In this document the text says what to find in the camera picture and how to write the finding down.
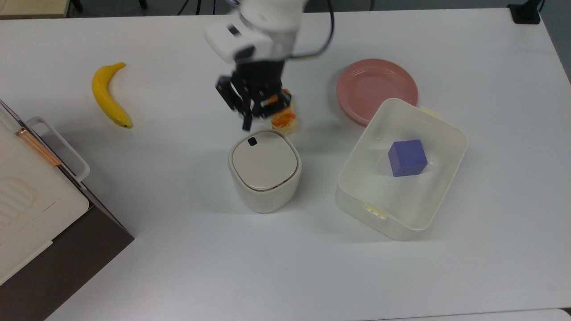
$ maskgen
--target white lid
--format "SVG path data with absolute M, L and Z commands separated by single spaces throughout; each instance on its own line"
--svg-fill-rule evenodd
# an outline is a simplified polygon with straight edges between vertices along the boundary
M 297 169 L 293 149 L 272 131 L 262 131 L 243 140 L 234 149 L 231 159 L 238 177 L 256 191 L 281 185 Z

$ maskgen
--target blue block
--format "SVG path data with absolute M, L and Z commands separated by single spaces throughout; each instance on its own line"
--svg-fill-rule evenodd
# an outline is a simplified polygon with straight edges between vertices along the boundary
M 394 142 L 389 150 L 389 161 L 394 177 L 418 175 L 428 164 L 420 139 Z

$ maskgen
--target black button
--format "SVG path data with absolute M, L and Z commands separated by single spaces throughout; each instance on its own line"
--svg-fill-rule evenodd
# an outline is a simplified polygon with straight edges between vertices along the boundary
M 233 25 L 229 25 L 228 26 L 228 31 L 230 31 L 231 34 L 233 34 L 234 36 L 238 37 L 239 35 L 241 35 L 240 31 L 238 31 L 238 29 L 236 29 L 235 26 Z
M 254 46 L 250 46 L 250 47 L 247 47 L 246 49 L 242 49 L 234 55 L 234 60 L 250 58 L 254 55 L 254 51 L 256 51 L 256 47 L 254 47 Z

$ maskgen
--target black stand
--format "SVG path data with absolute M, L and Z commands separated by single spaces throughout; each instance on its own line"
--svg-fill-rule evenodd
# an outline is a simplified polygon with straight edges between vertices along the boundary
M 523 5 L 508 5 L 513 22 L 518 25 L 539 25 L 541 18 L 537 6 L 541 0 L 528 0 Z

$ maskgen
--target white box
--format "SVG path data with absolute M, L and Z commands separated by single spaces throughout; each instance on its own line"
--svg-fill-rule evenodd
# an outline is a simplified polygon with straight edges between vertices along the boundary
M 337 180 L 343 211 L 395 240 L 427 228 L 468 146 L 462 130 L 400 99 L 387 99 L 363 132 Z M 419 175 L 394 177 L 393 142 L 420 139 L 428 165 Z

